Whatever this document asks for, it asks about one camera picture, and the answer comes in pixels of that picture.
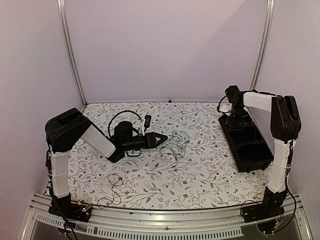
white wall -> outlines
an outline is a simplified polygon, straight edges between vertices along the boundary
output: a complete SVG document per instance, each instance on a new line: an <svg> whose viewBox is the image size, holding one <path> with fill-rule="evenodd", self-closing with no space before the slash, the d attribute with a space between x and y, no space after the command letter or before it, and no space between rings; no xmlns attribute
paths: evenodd
<svg viewBox="0 0 320 240"><path fill-rule="evenodd" d="M88 102L218 101L248 89L266 0L68 0Z"/></svg>
<svg viewBox="0 0 320 240"><path fill-rule="evenodd" d="M55 0L0 1L0 239L46 183L47 120L80 108Z"/></svg>
<svg viewBox="0 0 320 240"><path fill-rule="evenodd" d="M314 239L320 239L320 1L275 1L257 90L296 98L302 129L289 186L298 192ZM271 143L270 117L254 116Z"/></svg>

blue string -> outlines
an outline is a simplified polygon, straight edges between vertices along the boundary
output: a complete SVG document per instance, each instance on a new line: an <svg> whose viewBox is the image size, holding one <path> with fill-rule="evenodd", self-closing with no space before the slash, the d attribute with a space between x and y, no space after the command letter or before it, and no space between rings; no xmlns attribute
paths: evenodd
<svg viewBox="0 0 320 240"><path fill-rule="evenodd" d="M160 154L166 154L167 152L163 152L162 150L169 149L175 159L175 165L173 163L171 167L175 168L179 160L185 157L185 150L190 143L190 138L184 131L172 131L169 137L172 142L162 144L159 152Z"/></svg>

floral tablecloth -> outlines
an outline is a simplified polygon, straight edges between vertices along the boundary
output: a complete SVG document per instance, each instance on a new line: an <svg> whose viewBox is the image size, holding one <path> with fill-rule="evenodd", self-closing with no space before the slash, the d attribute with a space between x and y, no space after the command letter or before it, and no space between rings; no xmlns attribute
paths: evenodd
<svg viewBox="0 0 320 240"><path fill-rule="evenodd" d="M198 209L260 201L270 167L239 173L224 137L216 103L94 103L84 115L104 133L123 110L152 116L147 132L167 135L156 149L111 163L79 140L69 158L68 184L73 200L135 209ZM140 120L119 115L111 125Z"/></svg>

metal frame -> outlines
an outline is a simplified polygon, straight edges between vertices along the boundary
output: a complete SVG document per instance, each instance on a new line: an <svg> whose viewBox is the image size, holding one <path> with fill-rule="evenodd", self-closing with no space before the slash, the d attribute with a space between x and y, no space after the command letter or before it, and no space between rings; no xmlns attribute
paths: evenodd
<svg viewBox="0 0 320 240"><path fill-rule="evenodd" d="M79 72L78 72L77 64L76 64L76 59L75 59L74 51L73 51L72 44L71 44L70 32L69 32L69 27L68 27L68 22L67 22L65 1L64 0L57 0L57 5L58 5L58 12L59 12L59 17L60 17L60 23L61 23L64 43L65 43L65 48L66 48L66 52L67 52L67 55L69 58L69 63L71 66L71 71L72 71L75 87L76 87L76 90L79 94L82 105L86 106L87 100L85 97L84 89L83 89L81 81L80 81Z"/></svg>
<svg viewBox="0 0 320 240"><path fill-rule="evenodd" d="M296 219L302 239L312 240L308 220L303 210L301 200L297 201ZM48 213L51 198L41 194L34 194L29 206L27 224L23 231L22 240L29 240L36 221L63 228L61 217ZM287 197L283 202L284 215L291 215L294 210L294 201ZM223 208L195 209L195 210L143 210L106 207L93 207L89 223L76 222L75 232L107 239L130 239L123 237L132 235L135 239L163 239L183 240L197 236L202 239L228 239L236 231L242 235L241 227L256 224L245 223L240 215L240 206ZM211 234L222 234L224 238L208 238Z"/></svg>
<svg viewBox="0 0 320 240"><path fill-rule="evenodd" d="M258 79L260 76L261 67L262 67L262 64L264 61L264 57L265 57L265 53L266 53L266 49L267 49L267 43L268 43L268 39L269 39L269 35L270 35L271 23L272 23L272 18L273 18L273 14L274 14L274 4L275 4L275 0L268 0L267 5L266 5L266 14L265 14L265 21L264 21L260 51L259 51L256 65L255 65L250 90L253 90L257 87L257 83L258 83Z"/></svg>

black storage bin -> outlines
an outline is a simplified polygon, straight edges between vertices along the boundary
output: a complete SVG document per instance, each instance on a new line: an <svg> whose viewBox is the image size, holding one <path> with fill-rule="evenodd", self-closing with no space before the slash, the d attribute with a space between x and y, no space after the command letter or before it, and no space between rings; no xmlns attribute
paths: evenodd
<svg viewBox="0 0 320 240"><path fill-rule="evenodd" d="M254 170L264 170L274 160L274 156L250 115L247 112L244 115L245 122L237 127L226 125L227 116L222 115L219 118L220 125L238 171L249 173Z"/></svg>

